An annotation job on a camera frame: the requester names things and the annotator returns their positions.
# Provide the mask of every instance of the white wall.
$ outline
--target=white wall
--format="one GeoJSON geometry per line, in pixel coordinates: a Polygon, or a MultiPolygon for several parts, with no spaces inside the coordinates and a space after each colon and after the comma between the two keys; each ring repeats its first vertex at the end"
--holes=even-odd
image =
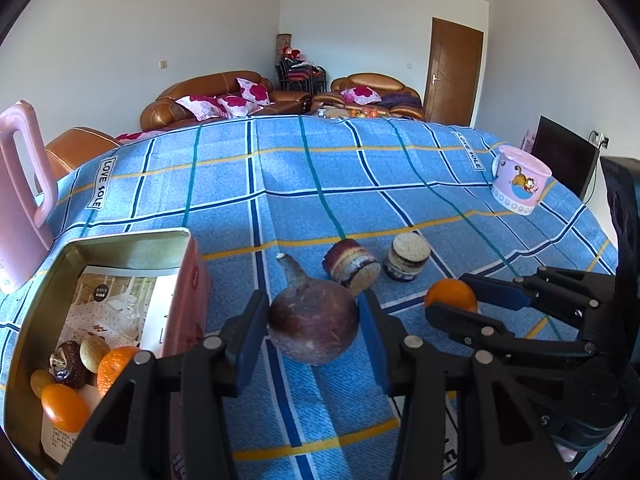
{"type": "Polygon", "coordinates": [[[292,46],[323,66],[330,81],[356,72],[380,72],[423,96],[431,19],[481,30],[486,42],[488,13],[484,0],[280,0],[280,31],[291,33],[292,46]]]}
{"type": "MultiPolygon", "coordinates": [[[[640,70],[596,0],[491,2],[477,128],[519,145],[544,115],[582,137],[610,137],[603,155],[640,158],[639,104],[640,70]]],[[[597,171],[588,207],[615,241],[597,171]]]]}
{"type": "Polygon", "coordinates": [[[273,80],[279,12],[280,0],[32,0],[0,46],[0,110],[33,104],[45,142],[79,125],[139,131],[175,82],[238,69],[273,80]]]}

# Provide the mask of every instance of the tv screen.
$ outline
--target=tv screen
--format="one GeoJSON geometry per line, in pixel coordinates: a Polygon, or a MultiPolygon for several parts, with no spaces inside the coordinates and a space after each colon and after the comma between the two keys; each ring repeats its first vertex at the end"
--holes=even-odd
{"type": "Polygon", "coordinates": [[[558,182],[584,199],[598,161],[593,144],[541,116],[531,154],[548,165],[558,182]]]}

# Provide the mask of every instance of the orange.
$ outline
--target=orange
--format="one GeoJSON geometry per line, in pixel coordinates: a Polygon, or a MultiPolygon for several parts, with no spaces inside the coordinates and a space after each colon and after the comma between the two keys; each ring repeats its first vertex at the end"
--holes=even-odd
{"type": "Polygon", "coordinates": [[[456,306],[470,312],[478,311],[478,300],[476,295],[465,282],[444,278],[431,285],[424,297],[424,306],[439,301],[451,306],[456,306]]]}
{"type": "Polygon", "coordinates": [[[140,352],[137,346],[114,348],[102,358],[98,366],[97,385],[100,396],[104,397],[132,357],[140,352]]]}
{"type": "Polygon", "coordinates": [[[66,384],[50,384],[42,391],[42,409],[51,423],[62,431],[77,433],[89,418],[89,407],[66,384]]]}

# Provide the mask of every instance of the pink floral pillow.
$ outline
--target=pink floral pillow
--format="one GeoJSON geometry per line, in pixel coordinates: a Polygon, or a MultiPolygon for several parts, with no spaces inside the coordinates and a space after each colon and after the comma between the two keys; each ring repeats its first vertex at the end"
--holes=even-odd
{"type": "Polygon", "coordinates": [[[254,83],[248,79],[242,79],[241,77],[236,77],[236,81],[238,81],[240,85],[242,97],[247,101],[263,106],[271,104],[271,101],[269,101],[269,91],[264,85],[254,83]]]}
{"type": "Polygon", "coordinates": [[[187,108],[187,110],[195,115],[196,119],[199,121],[204,121],[205,119],[210,119],[212,117],[229,118],[229,115],[220,106],[220,104],[211,97],[206,97],[204,95],[187,95],[180,99],[176,99],[175,102],[187,108]]]}
{"type": "Polygon", "coordinates": [[[229,117],[247,117],[247,115],[258,112],[263,108],[256,103],[235,95],[219,97],[218,103],[226,110],[229,117]]]}
{"type": "Polygon", "coordinates": [[[356,103],[359,105],[368,105],[370,103],[379,103],[382,101],[380,95],[368,86],[356,86],[340,92],[344,100],[348,103],[356,103]]]}

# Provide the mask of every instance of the brown leather sofa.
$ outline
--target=brown leather sofa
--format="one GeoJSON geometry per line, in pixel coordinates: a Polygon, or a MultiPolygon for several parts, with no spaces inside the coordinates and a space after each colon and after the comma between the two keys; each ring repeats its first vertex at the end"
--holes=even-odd
{"type": "MultiPolygon", "coordinates": [[[[361,72],[357,74],[351,74],[347,77],[340,77],[335,79],[331,83],[331,92],[325,92],[318,94],[311,101],[311,110],[318,110],[323,105],[331,105],[337,108],[344,108],[347,104],[344,97],[340,95],[343,90],[354,88],[356,86],[368,86],[369,88],[378,92],[378,94],[410,94],[414,97],[420,98],[420,94],[413,88],[406,86],[398,79],[389,77],[384,74],[376,74],[373,72],[361,72]]],[[[419,121],[426,120],[424,116],[424,110],[418,110],[411,106],[394,106],[389,110],[392,117],[409,117],[417,119],[419,121]]]]}
{"type": "Polygon", "coordinates": [[[240,95],[240,86],[236,78],[244,78],[267,87],[269,98],[273,104],[265,106],[255,115],[303,114],[308,110],[311,95],[306,92],[288,92],[274,90],[271,81],[263,78],[257,72],[237,70],[235,72],[220,72],[203,75],[177,83],[164,92],[147,106],[140,115],[140,127],[144,132],[151,130],[175,130],[194,124],[206,124],[221,120],[220,118],[197,121],[194,115],[185,107],[175,102],[176,99],[187,95],[204,95],[208,97],[226,94],[240,95]]]}
{"type": "MultiPolygon", "coordinates": [[[[86,126],[78,126],[53,139],[45,146],[45,151],[53,175],[60,180],[84,163],[118,146],[120,143],[113,137],[86,126]]],[[[36,190],[41,192],[37,178],[35,185],[36,190]]]]}

